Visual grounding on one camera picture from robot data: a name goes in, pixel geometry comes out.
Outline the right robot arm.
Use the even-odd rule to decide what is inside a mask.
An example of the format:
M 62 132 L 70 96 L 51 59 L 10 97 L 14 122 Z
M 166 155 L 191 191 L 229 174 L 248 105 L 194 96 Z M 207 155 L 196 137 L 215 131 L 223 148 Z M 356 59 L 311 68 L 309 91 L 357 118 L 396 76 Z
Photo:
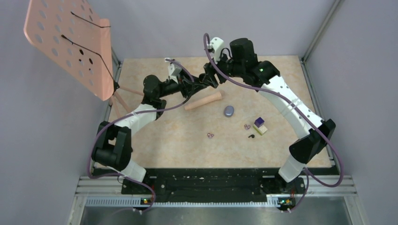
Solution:
M 298 140 L 289 147 L 290 155 L 278 171 L 275 187 L 281 193 L 294 188 L 294 179 L 308 162 L 327 145 L 334 148 L 330 138 L 336 127 L 333 120 L 324 120 L 311 111 L 288 87 L 280 72 L 269 61 L 259 62 L 253 43 L 247 38 L 237 39 L 237 58 L 221 56 L 224 41 L 209 34 L 203 35 L 204 50 L 215 74 L 241 88 L 254 90 L 264 96 L 284 116 Z

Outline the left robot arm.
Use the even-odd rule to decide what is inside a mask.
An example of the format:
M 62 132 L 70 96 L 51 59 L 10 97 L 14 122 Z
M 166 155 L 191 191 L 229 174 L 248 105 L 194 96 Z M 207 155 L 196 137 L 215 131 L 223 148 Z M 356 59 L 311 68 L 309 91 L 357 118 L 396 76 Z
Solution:
M 189 99 L 194 93 L 205 88 L 200 79 L 182 72 L 176 79 L 160 81 L 155 75 L 148 75 L 144 81 L 144 97 L 136 110 L 116 119 L 102 122 L 99 126 L 91 159 L 119 176 L 133 181 L 133 188 L 140 194 L 149 191 L 151 182 L 145 178 L 146 169 L 132 159 L 132 136 L 147 124 L 156 121 L 166 111 L 163 97 L 181 92 Z

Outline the black earbud charging case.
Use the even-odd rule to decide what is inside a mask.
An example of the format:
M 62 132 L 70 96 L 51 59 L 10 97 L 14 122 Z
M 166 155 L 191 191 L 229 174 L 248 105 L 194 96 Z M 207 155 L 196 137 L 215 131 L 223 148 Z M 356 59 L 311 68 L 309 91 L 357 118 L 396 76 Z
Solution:
M 199 83 L 204 87 L 208 87 L 211 85 L 211 82 L 208 80 L 208 76 L 204 73 L 199 75 Z

